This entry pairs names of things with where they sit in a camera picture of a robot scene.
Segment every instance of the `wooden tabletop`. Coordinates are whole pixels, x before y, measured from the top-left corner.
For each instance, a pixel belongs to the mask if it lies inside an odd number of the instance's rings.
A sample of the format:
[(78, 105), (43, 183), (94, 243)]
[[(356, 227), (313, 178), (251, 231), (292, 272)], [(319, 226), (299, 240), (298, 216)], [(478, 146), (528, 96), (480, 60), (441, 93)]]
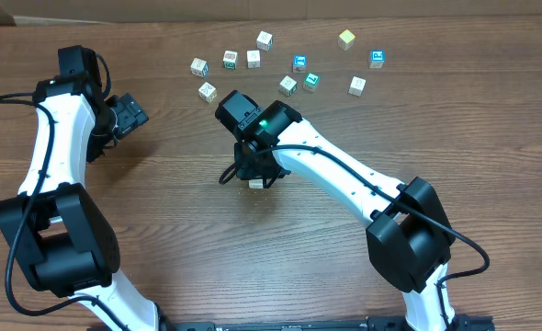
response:
[[(340, 32), (356, 34), (349, 51)], [(260, 30), (274, 35), (263, 67), (246, 69)], [(121, 267), (174, 321), (256, 322), (404, 314), (401, 294), (373, 269), (362, 226), (304, 178), (269, 190), (218, 184), (233, 138), (214, 110), (233, 89), (266, 107), (299, 110), (332, 143), (405, 182), (437, 190), (452, 226), (491, 257), (484, 274), (449, 282), (460, 314), (493, 315), (499, 330), (542, 330), (542, 17), (450, 17), (288, 22), (0, 28), (0, 94), (33, 91), (58, 74), (57, 50), (101, 53), (112, 92), (132, 93), (150, 120), (87, 166), (88, 192), (115, 229)], [(368, 69), (368, 52), (386, 53)], [(224, 51), (239, 68), (222, 68)], [(315, 93), (292, 56), (308, 55), (322, 77)], [(194, 76), (194, 57), (209, 75)], [(278, 91), (289, 74), (299, 90)], [(361, 97), (347, 94), (367, 79)], [(198, 88), (208, 81), (218, 98)], [(37, 131), (33, 108), (0, 105), (0, 200), (24, 179)], [(81, 306), (42, 317), (13, 311), (4, 293), (8, 247), (0, 233), (0, 330), (84, 330), (98, 320)], [(480, 257), (459, 242), (451, 271)], [(35, 292), (19, 269), (18, 300)]]

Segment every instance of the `small block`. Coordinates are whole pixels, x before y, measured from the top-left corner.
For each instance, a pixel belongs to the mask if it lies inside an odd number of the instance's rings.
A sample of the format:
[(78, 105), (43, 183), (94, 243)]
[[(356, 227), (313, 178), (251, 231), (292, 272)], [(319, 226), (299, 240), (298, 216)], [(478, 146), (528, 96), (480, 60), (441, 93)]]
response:
[(261, 52), (260, 51), (247, 51), (246, 52), (246, 66), (249, 68), (261, 67)]
[(238, 53), (236, 51), (224, 52), (224, 59), (222, 59), (222, 64), (224, 65), (224, 68), (236, 70), (237, 61), (238, 61)]
[(296, 88), (298, 88), (298, 82), (289, 76), (283, 78), (281, 83), (279, 83), (279, 91), (288, 97), (291, 97), (296, 92)]
[(263, 179), (249, 180), (249, 188), (263, 188)]
[(343, 31), (343, 33), (338, 36), (338, 46), (340, 46), (345, 51), (350, 49), (354, 43), (355, 35), (349, 30)]
[(208, 82), (199, 88), (199, 96), (208, 102), (212, 102), (216, 95), (218, 95), (216, 87)]
[(353, 96), (361, 97), (361, 93), (363, 93), (363, 88), (365, 88), (365, 79), (353, 77), (351, 86), (348, 88), (348, 93), (352, 94)]
[(205, 77), (208, 74), (208, 62), (195, 58), (191, 63), (191, 74)]
[(369, 57), (369, 68), (381, 68), (385, 62), (385, 53), (383, 51), (371, 51)]
[(317, 74), (309, 73), (304, 80), (304, 89), (314, 92), (318, 87), (318, 83), (320, 83), (320, 77)]
[(305, 72), (307, 63), (308, 63), (308, 58), (306, 57), (306, 55), (294, 55), (293, 56), (293, 72), (294, 73)]
[(273, 45), (273, 35), (264, 31), (259, 33), (259, 37), (256, 39), (256, 47), (263, 51), (269, 51)]

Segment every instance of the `wood grain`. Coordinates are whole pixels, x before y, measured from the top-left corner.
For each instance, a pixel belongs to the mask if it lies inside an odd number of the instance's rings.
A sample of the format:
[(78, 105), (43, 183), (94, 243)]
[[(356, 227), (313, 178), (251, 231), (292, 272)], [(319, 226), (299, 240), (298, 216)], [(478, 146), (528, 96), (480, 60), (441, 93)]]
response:
[[(246, 69), (259, 30), (274, 34), (263, 67)], [(356, 44), (342, 51), (338, 34)], [(89, 165), (86, 185), (118, 234), (122, 268), (175, 321), (255, 322), (403, 314), (371, 267), (362, 227), (297, 175), (270, 190), (218, 185), (232, 137), (198, 96), (189, 72), (209, 61), (219, 98), (233, 89), (260, 105), (282, 99), (333, 143), (387, 175), (421, 176), (438, 191), (455, 229), (479, 242), (491, 268), (455, 280), (459, 313), (494, 316), (499, 330), (542, 330), (542, 17), (469, 17), (186, 23), (0, 29), (0, 94), (31, 91), (58, 73), (57, 49), (100, 52), (113, 93), (131, 92), (151, 120)], [(382, 70), (367, 52), (382, 49)], [(225, 50), (239, 70), (221, 67)], [(287, 99), (279, 81), (294, 53), (309, 56), (316, 93)], [(353, 75), (362, 97), (347, 95)], [(0, 106), (0, 200), (28, 169), (36, 116)], [(30, 318), (4, 295), (7, 246), (0, 234), (0, 330), (82, 330), (98, 321), (82, 307)], [(476, 267), (452, 247), (453, 271)], [(57, 299), (15, 276), (27, 307)]]

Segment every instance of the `white arm segment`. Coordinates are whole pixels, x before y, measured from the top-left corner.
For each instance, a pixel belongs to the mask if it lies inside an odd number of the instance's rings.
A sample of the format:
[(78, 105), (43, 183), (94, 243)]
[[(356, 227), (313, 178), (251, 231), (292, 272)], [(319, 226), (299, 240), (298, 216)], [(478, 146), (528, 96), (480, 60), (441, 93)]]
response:
[[(154, 302), (145, 299), (134, 285), (128, 280), (122, 270), (112, 275), (112, 284), (107, 287), (100, 285), (76, 291), (75, 298), (82, 295), (97, 297), (103, 302), (114, 315), (131, 331), (158, 331), (159, 315)], [(80, 302), (89, 308), (92, 313), (99, 317), (111, 330), (119, 331), (120, 328), (98, 306), (92, 306), (90, 302)]]
[[(435, 284), (445, 276), (447, 268), (448, 264), (438, 266), (426, 281), (426, 287), (422, 292), (411, 291), (410, 293), (401, 293), (404, 302), (406, 302), (406, 322), (412, 329), (416, 331), (446, 330)], [(443, 301), (445, 303), (445, 312), (448, 316), (448, 323), (451, 323), (453, 317), (455, 317), (455, 310), (448, 302), (446, 288), (443, 288)]]
[[(47, 178), (44, 179), (40, 193), (55, 190), (61, 183), (81, 183), (85, 186), (85, 159), (87, 142), (91, 130), (96, 125), (94, 111), (83, 95), (72, 96), (65, 93), (55, 97), (47, 97), (40, 103), (49, 110), (55, 120), (54, 145)], [(26, 179), (20, 185), (18, 194), (32, 194), (37, 181), (42, 161), (49, 142), (49, 120), (40, 110), (39, 132), (36, 136), (34, 154)]]
[[(305, 144), (321, 147), (324, 151), (345, 162), (359, 175), (371, 184), (380, 187), (391, 197), (395, 198), (400, 194), (396, 187), (402, 184), (401, 181), (381, 175), (356, 161), (355, 158), (324, 139), (307, 120), (291, 123), (279, 134), (278, 138), (278, 145)], [(343, 204), (365, 228), (373, 222), (369, 217), (371, 212), (383, 211), (390, 205), (389, 201), (378, 195), (372, 195), (371, 190), (358, 179), (323, 155), (304, 150), (276, 150), (273, 152), (273, 156), (281, 167), (304, 176)]]
[[(396, 178), (387, 177), (356, 161), (349, 154), (341, 151), (324, 139), (307, 120), (293, 122), (279, 134), (279, 144), (305, 144), (318, 146), (324, 151), (336, 156), (371, 184), (381, 188), (391, 197), (397, 197), (400, 192), (396, 187), (402, 182)], [(349, 174), (346, 170), (327, 157), (304, 150), (276, 150), (273, 152), (277, 163), (286, 170), (293, 171), (309, 179), (322, 188), (331, 197), (342, 203), (367, 228), (373, 221), (371, 212), (383, 211), (390, 202), (378, 195), (372, 195), (371, 190)], [(441, 317), (440, 303), (435, 283), (446, 274), (447, 264), (439, 266), (426, 282), (426, 288), (420, 293), (411, 291), (402, 293), (406, 303), (406, 321), (416, 331), (443, 331), (445, 322)], [(443, 301), (449, 323), (455, 316), (455, 310), (450, 306), (446, 289), (443, 289)]]

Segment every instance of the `yellow cube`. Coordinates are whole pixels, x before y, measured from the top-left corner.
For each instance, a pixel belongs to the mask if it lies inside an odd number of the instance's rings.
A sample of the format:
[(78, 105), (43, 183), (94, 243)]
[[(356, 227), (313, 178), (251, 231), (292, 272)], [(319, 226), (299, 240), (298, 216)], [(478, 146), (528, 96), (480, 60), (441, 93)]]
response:
[(340, 46), (345, 51), (350, 49), (351, 46), (353, 46), (354, 42), (355, 35), (349, 30), (343, 31), (343, 33), (338, 36), (338, 46)]

